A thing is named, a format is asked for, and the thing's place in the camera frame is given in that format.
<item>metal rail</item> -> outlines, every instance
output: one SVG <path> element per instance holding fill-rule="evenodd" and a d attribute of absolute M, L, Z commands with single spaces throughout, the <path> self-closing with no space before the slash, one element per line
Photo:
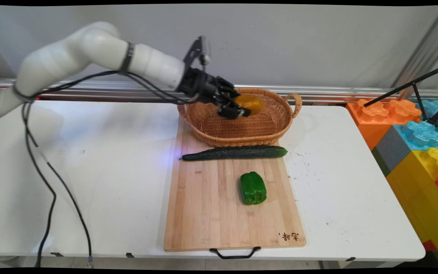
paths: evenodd
<path fill-rule="evenodd" d="M 68 81 L 61 81 L 53 86 L 58 86 Z M 0 87 L 10 87 L 14 84 L 14 79 L 1 79 Z M 375 99 L 392 88 L 354 88 L 354 87 L 309 87 L 309 86 L 269 86 L 269 85 L 235 85 L 236 88 L 256 87 L 263 88 L 281 96 L 296 93 L 302 96 L 305 103 L 329 103 L 346 104 L 357 102 L 359 99 Z M 171 92 L 173 95 L 186 99 L 182 93 Z M 419 90 L 422 99 L 437 99 L 438 90 Z M 398 99 L 399 95 L 386 97 L 382 102 L 390 99 Z M 151 92 L 141 88 L 133 82 L 109 82 L 109 81 L 84 81 L 71 88 L 45 94 L 41 96 L 45 100 L 62 101 L 108 101 L 108 102 L 160 102 Z M 411 101 L 416 102 L 415 94 L 410 97 Z"/>

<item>robotic arm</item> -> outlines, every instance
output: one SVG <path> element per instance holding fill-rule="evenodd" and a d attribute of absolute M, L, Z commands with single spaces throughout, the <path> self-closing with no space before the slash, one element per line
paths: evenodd
<path fill-rule="evenodd" d="M 15 85 L 0 89 L 0 117 L 22 104 L 25 101 L 23 96 L 31 97 L 91 63 L 118 71 L 123 61 L 127 63 L 128 72 L 183 92 L 193 100 L 216 104 L 221 116 L 250 115 L 249 109 L 234 102 L 233 99 L 240 95 L 234 85 L 219 76 L 190 67 L 196 58 L 203 66 L 210 61 L 204 51 L 204 37 L 195 40 L 182 61 L 147 45 L 130 45 L 119 37 L 112 24 L 95 22 L 29 54 L 23 60 Z"/>

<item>black handle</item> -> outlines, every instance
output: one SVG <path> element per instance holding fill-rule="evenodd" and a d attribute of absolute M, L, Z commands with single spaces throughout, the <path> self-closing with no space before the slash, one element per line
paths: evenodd
<path fill-rule="evenodd" d="M 254 247 L 254 248 L 252 248 L 251 253 L 249 253 L 249 255 L 246 255 L 246 256 L 223 256 L 223 255 L 221 255 L 221 254 L 219 253 L 219 251 L 217 251 L 217 248 L 211 248 L 211 249 L 209 249 L 209 251 L 212 252 L 212 253 L 216 253 L 217 256 L 219 256 L 219 258 L 226 260 L 226 259 L 248 259 L 248 258 L 251 258 L 251 256 L 252 256 L 256 251 L 258 251 L 258 250 L 260 250 L 260 249 L 261 249 L 261 247 L 259 247 L 259 246 Z"/>

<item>floor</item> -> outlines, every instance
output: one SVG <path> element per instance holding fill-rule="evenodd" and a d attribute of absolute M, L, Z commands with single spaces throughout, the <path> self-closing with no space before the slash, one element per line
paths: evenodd
<path fill-rule="evenodd" d="M 16 257 L 5 261 L 12 267 L 33 267 L 36 257 Z M 87 257 L 43 257 L 42 267 L 87 268 Z M 96 269 L 160 270 L 282 270 L 320 269 L 319 261 L 94 258 Z"/>

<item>yellow object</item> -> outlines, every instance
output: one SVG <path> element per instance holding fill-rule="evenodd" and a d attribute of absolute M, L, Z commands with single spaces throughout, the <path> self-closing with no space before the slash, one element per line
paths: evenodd
<path fill-rule="evenodd" d="M 421 242 L 438 250 L 438 149 L 411 151 L 386 180 Z"/>
<path fill-rule="evenodd" d="M 249 109 L 251 111 L 250 115 L 255 115 L 260 112 L 265 104 L 260 97 L 251 94 L 242 94 L 234 98 L 234 102 L 243 108 Z"/>
<path fill-rule="evenodd" d="M 431 184 L 411 201 L 409 207 L 413 210 L 424 233 L 432 240 L 438 250 L 438 187 Z"/>
<path fill-rule="evenodd" d="M 427 151 L 415 150 L 413 151 L 417 159 L 422 163 L 425 170 L 432 177 L 434 181 L 438 179 L 438 149 L 429 148 Z"/>

